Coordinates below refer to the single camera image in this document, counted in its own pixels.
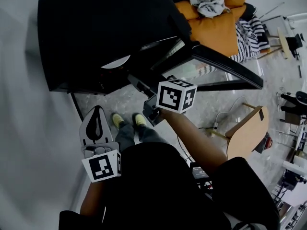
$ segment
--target chair leg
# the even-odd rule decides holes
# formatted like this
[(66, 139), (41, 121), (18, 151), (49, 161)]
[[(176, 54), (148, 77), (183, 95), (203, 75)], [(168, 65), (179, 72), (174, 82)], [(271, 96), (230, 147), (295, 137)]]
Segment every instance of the chair leg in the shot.
[(243, 105), (245, 105), (245, 106), (248, 106), (248, 107), (250, 107), (250, 108), (253, 108), (253, 109), (255, 109), (256, 107), (255, 106), (253, 106), (253, 105), (250, 105), (250, 104), (247, 104), (247, 103), (242, 103)]
[(228, 137), (226, 137), (226, 136), (224, 136), (224, 135), (222, 135), (222, 134), (220, 134), (220, 133), (215, 132), (213, 129), (207, 129), (207, 131), (208, 131), (209, 133), (215, 134), (216, 136), (218, 136), (218, 137), (220, 137), (220, 138), (222, 138), (222, 139), (225, 139), (225, 140), (227, 140), (227, 141), (230, 140)]

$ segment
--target black and white striped fabric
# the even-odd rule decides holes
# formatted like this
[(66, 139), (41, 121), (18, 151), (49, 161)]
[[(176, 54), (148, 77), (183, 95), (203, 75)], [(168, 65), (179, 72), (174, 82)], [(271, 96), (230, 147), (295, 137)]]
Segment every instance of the black and white striped fabric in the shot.
[(261, 50), (270, 48), (263, 26), (256, 16), (249, 22), (239, 19), (236, 23), (236, 36), (238, 54), (231, 56), (236, 62), (251, 59)]

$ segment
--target shoe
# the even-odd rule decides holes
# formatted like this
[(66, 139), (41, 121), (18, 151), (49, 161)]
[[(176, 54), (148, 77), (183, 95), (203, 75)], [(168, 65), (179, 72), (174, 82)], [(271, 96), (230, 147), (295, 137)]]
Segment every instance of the shoe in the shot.
[(125, 122), (125, 120), (118, 113), (112, 114), (112, 121), (113, 121), (114, 125), (116, 126), (116, 128), (118, 128), (118, 129), (119, 129), (119, 125), (122, 122)]
[(142, 114), (135, 113), (132, 115), (134, 127), (138, 129), (140, 126), (147, 126), (146, 119)]

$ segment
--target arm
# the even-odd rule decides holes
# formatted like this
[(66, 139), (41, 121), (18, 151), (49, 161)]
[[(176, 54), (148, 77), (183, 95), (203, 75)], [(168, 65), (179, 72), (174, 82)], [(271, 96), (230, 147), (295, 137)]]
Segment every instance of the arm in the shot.
[(212, 141), (199, 131), (183, 114), (161, 110), (164, 118), (204, 171), (211, 176), (215, 170), (227, 161), (226, 155)]
[(80, 215), (102, 221), (105, 212), (104, 192), (107, 181), (91, 183), (80, 209)]

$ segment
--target white cube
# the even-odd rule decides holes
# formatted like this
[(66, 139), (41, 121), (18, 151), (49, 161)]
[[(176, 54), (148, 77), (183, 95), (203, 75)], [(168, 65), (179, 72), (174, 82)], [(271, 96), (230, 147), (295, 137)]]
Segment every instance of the white cube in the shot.
[(183, 80), (170, 80), (159, 83), (156, 106), (183, 113), (193, 106), (197, 85)]
[(121, 158), (117, 150), (83, 159), (82, 163), (91, 182), (99, 182), (121, 176)]

